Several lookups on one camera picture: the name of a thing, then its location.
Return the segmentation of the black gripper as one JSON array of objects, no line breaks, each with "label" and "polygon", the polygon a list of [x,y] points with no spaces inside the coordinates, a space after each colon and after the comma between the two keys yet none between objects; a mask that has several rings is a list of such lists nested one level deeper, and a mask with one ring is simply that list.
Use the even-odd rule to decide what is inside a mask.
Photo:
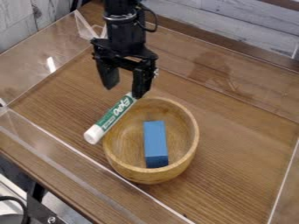
[{"label": "black gripper", "polygon": [[119,81],[119,68],[134,71],[132,96],[140,99],[150,91],[155,78],[158,55],[146,47],[146,33],[155,32],[146,27],[143,18],[107,20],[107,39],[93,38],[93,59],[107,90]]}]

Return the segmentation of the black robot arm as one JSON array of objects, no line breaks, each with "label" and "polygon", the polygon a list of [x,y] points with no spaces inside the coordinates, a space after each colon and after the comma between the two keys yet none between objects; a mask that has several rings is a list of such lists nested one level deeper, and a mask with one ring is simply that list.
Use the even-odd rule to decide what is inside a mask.
[{"label": "black robot arm", "polygon": [[142,0],[104,0],[107,37],[91,40],[104,87],[116,86],[123,68],[134,73],[132,96],[136,99],[150,91],[156,75],[158,54],[146,47],[146,33],[156,32],[158,26],[154,29],[146,27],[147,11],[156,16]]}]

